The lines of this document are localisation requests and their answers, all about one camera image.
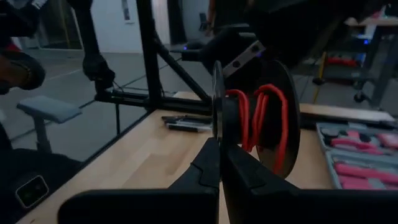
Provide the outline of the wooden desk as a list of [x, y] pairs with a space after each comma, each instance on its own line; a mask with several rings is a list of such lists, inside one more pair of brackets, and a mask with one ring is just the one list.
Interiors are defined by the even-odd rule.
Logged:
[[[358, 92], [354, 95], [354, 100], [358, 103], [367, 101], [370, 107], [381, 110], [380, 104], [386, 92], [389, 80], [393, 77], [396, 67], [398, 66], [398, 17], [381, 16], [379, 18], [369, 17], [360, 23], [354, 19], [348, 19], [346, 24], [351, 27], [375, 26], [375, 32], [369, 44], [369, 50], [366, 54], [361, 74], [365, 75], [361, 81], [358, 81]], [[387, 55], [382, 61], [380, 74], [378, 78], [372, 79], [370, 69], [372, 67], [377, 50], [383, 36], [392, 35], [392, 40], [387, 50]], [[362, 88], [366, 82], [374, 85], [373, 94], [368, 97], [363, 93]]]

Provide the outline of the black wire spool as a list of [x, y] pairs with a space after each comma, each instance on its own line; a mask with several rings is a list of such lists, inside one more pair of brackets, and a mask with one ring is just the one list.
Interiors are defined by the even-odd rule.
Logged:
[[255, 59], [227, 77], [221, 62], [215, 62], [213, 135], [221, 145], [257, 151], [263, 166], [287, 177], [300, 145], [299, 101], [287, 67]]

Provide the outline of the red-handled pliers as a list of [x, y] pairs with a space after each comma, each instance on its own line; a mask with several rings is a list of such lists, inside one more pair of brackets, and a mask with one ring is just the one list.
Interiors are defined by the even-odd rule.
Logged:
[[359, 140], [348, 139], [348, 138], [333, 138], [330, 140], [330, 146], [340, 149], [347, 149], [361, 153], [383, 155], [384, 153], [378, 149], [375, 145], [362, 142]]

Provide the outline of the grey tool kit case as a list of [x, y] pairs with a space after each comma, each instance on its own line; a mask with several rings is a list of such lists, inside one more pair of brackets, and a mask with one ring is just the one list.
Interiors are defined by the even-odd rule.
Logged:
[[[333, 138], [352, 139], [347, 136], [346, 131], [349, 130], [357, 131], [360, 133], [360, 139], [354, 140], [371, 143], [378, 147], [378, 149], [384, 154], [367, 154], [330, 146], [330, 140]], [[387, 171], [393, 174], [398, 174], [398, 149], [387, 148], [383, 146], [377, 138], [377, 135], [382, 133], [398, 134], [397, 128], [380, 126], [372, 127], [361, 123], [317, 123], [316, 132], [320, 140], [320, 145], [325, 154], [327, 167], [335, 188], [343, 189], [341, 185], [345, 182], [368, 182], [370, 184], [398, 186], [398, 184], [382, 182], [379, 179], [367, 179], [362, 177], [337, 174], [334, 168], [335, 164], [342, 163], [356, 167], [377, 169], [381, 171]]]

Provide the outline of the grey padded stool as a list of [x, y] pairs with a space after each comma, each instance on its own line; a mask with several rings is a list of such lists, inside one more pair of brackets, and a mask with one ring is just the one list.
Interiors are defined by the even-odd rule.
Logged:
[[63, 124], [82, 114], [78, 106], [47, 96], [26, 98], [21, 100], [16, 108], [33, 119], [37, 136], [37, 150], [47, 153], [52, 153], [52, 147], [47, 137], [45, 121]]

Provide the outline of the red-handled screwdriver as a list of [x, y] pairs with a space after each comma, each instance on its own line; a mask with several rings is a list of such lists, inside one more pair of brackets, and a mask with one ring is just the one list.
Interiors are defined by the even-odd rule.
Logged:
[[356, 182], [345, 182], [342, 183], [343, 189], [356, 189], [356, 190], [398, 190], [398, 186], [395, 185], [384, 185], [384, 184], [370, 184], [368, 182], [356, 183]]

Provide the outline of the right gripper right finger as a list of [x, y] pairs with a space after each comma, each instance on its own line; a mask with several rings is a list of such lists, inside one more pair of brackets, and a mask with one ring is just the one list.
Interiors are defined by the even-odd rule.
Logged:
[[225, 147], [222, 164], [225, 191], [289, 191], [296, 187], [264, 167], [238, 145]]

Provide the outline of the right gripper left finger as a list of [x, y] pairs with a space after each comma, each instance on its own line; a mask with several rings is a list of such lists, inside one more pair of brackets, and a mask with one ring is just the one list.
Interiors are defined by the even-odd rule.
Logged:
[[169, 189], [218, 190], [220, 186], [220, 147], [217, 139], [208, 138], [188, 169]]

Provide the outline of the small black device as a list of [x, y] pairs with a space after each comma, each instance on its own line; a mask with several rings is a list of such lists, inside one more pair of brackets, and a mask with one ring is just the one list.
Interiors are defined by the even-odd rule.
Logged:
[[49, 187], [41, 175], [34, 175], [23, 181], [15, 190], [15, 196], [22, 208], [30, 208], [49, 193]]

